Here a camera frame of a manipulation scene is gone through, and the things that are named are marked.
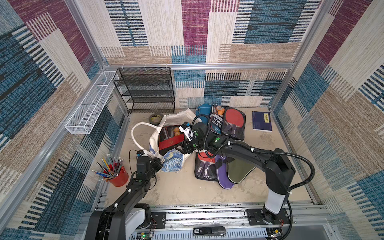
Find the canvas tote bag starry print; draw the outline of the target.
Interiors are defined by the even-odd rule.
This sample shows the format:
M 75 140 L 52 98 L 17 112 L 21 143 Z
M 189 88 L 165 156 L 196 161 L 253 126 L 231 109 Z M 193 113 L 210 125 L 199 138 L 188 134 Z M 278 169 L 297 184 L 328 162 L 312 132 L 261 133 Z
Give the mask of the canvas tote bag starry print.
M 184 110 L 176 114 L 164 115 L 158 126 L 150 123 L 140 122 L 131 129 L 131 138 L 146 156 L 158 158 L 163 164 L 163 172 L 178 172 L 182 169 L 186 159 L 190 154 L 183 154 L 176 150 L 176 145 L 186 139 L 186 135 L 179 129 L 182 124 L 190 124 L 196 114 L 190 110 Z M 154 128 L 153 134 L 149 139 L 149 149 L 142 147 L 134 136 L 134 131 L 139 126 Z

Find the black red paddle case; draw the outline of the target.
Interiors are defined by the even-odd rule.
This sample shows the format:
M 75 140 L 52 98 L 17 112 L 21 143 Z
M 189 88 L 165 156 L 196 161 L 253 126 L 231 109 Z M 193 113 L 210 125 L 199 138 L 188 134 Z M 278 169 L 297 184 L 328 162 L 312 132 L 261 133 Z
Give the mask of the black red paddle case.
M 159 151 L 164 156 L 172 150 L 177 144 L 185 140 L 185 135 L 179 130 L 180 125 L 163 127 L 159 134 Z

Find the blue ping pong paddle case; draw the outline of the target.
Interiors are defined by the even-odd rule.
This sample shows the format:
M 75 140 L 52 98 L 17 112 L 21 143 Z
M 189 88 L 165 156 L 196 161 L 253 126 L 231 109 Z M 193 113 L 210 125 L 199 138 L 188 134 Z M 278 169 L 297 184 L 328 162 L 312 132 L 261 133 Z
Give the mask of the blue ping pong paddle case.
M 208 122 L 209 122 L 208 118 L 211 116 L 212 107 L 213 105 L 211 104 L 201 104 L 196 107 L 196 110 L 195 110 L 196 116 L 199 116 L 199 115 L 207 116 L 207 117 L 202 117 L 202 116 L 198 117 L 198 119 L 200 119 L 206 125 L 208 125 Z

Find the clear ping pong set case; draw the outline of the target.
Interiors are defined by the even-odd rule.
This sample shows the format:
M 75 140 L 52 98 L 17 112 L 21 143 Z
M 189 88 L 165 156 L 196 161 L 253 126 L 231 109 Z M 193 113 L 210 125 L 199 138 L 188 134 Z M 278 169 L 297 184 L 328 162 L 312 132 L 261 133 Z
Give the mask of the clear ping pong set case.
M 222 129 L 222 124 L 223 124 L 224 113 L 225 113 L 224 107 L 217 105 L 217 104 L 213 104 L 212 112 L 210 115 L 210 124 L 211 124 L 210 130 L 213 133 L 216 133 L 219 135 L 222 133 L 221 129 Z

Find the purple paddle case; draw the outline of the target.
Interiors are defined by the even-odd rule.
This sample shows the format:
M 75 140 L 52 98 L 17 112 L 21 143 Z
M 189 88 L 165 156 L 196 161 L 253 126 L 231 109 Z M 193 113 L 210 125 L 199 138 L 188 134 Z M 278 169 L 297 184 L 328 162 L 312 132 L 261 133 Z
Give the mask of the purple paddle case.
M 235 184 L 230 181 L 227 173 L 227 163 L 228 161 L 226 160 L 225 157 L 222 157 L 220 155 L 215 156 L 215 168 L 217 172 L 217 178 L 219 185 L 225 189 L 225 190 L 230 190 Z

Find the red paddle mesh case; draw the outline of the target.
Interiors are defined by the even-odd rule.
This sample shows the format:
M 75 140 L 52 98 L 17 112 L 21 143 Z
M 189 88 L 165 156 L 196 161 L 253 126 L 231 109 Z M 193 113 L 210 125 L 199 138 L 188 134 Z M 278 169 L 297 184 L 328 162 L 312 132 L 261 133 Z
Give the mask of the red paddle mesh case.
M 226 107 L 223 115 L 221 133 L 235 140 L 245 139 L 246 115 L 242 111 Z

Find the olive green paddle case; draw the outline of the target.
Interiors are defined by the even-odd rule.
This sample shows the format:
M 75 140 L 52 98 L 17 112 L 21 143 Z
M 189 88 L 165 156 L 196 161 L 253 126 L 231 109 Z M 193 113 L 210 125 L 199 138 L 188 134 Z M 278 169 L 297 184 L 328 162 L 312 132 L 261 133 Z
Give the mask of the olive green paddle case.
M 241 183 L 256 166 L 247 159 L 251 159 L 252 153 L 239 145 L 225 147 L 225 155 L 233 160 L 227 161 L 227 175 L 234 184 Z

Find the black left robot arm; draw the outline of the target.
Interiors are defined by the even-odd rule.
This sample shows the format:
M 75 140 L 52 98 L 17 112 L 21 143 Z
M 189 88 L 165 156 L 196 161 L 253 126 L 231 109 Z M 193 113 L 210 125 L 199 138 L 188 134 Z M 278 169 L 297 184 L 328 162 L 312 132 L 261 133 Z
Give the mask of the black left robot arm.
M 159 158 L 138 157 L 135 176 L 130 179 L 126 191 L 103 211 L 91 214 L 85 239 L 127 240 L 137 228 L 148 228 L 153 223 L 151 208 L 139 202 L 150 190 L 151 179 L 162 167 Z

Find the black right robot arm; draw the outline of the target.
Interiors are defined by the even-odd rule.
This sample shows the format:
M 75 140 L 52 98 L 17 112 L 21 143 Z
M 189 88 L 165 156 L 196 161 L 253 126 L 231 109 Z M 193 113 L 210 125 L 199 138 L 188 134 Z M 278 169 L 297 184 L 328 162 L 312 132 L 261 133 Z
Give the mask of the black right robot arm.
M 268 197 L 261 212 L 262 219 L 266 224 L 280 222 L 282 207 L 288 202 L 292 190 L 291 183 L 296 173 L 288 159 L 288 153 L 278 148 L 273 151 L 258 149 L 224 135 L 215 135 L 202 122 L 194 125 L 185 122 L 179 129 L 186 139 L 177 144 L 175 149 L 183 154 L 206 151 L 208 159 L 219 155 L 226 158 L 228 162 L 239 160 L 262 170 L 266 175 L 266 184 L 269 188 Z

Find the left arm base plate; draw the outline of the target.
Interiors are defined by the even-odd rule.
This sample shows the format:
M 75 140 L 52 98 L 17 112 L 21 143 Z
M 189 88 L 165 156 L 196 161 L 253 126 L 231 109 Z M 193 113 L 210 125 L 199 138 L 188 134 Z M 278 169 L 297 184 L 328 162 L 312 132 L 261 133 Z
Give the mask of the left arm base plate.
M 144 211 L 129 214 L 126 219 L 126 231 L 164 229 L 166 225 L 166 213 L 154 212 L 149 215 Z

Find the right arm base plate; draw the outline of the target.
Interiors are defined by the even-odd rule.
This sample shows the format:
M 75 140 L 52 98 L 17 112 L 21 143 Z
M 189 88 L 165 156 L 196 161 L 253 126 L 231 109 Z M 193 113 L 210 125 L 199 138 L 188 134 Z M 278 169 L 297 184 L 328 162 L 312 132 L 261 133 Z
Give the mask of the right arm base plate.
M 291 223 L 290 215 L 285 208 L 282 208 L 278 214 L 274 214 L 265 208 L 245 210 L 245 216 L 250 226 L 261 225 L 289 225 Z

